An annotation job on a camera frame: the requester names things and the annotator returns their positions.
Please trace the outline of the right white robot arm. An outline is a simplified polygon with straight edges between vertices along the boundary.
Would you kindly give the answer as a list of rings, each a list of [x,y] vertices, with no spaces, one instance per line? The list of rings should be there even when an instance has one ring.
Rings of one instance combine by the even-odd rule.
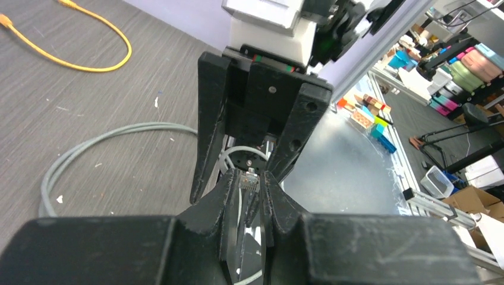
[[[197,160],[190,202],[203,196],[225,137],[241,150],[231,166],[270,172],[294,167],[329,106],[332,86],[307,70],[335,62],[376,34],[401,1],[223,1],[231,17],[221,55],[198,59]]]

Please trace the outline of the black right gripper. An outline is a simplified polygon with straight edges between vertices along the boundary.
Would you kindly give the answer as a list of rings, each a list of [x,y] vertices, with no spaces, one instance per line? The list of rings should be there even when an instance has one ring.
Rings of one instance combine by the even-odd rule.
[[[223,56],[227,58],[203,52],[197,63],[192,205],[202,198],[221,152],[225,117],[226,134],[245,145],[259,145],[267,135],[280,136],[266,171],[282,181],[294,168],[332,96],[332,86],[326,80],[307,74],[307,68],[295,60],[250,45],[226,47]]]

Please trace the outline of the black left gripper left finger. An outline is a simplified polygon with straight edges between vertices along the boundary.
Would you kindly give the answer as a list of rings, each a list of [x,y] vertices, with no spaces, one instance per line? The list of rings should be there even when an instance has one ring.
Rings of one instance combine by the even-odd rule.
[[[177,216],[37,218],[1,255],[2,284],[231,284],[239,172]]]

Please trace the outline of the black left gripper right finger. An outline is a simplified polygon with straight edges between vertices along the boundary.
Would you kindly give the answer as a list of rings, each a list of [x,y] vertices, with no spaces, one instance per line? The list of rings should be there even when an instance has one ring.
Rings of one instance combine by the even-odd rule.
[[[480,284],[442,220],[310,213],[270,172],[260,177],[264,284]]]

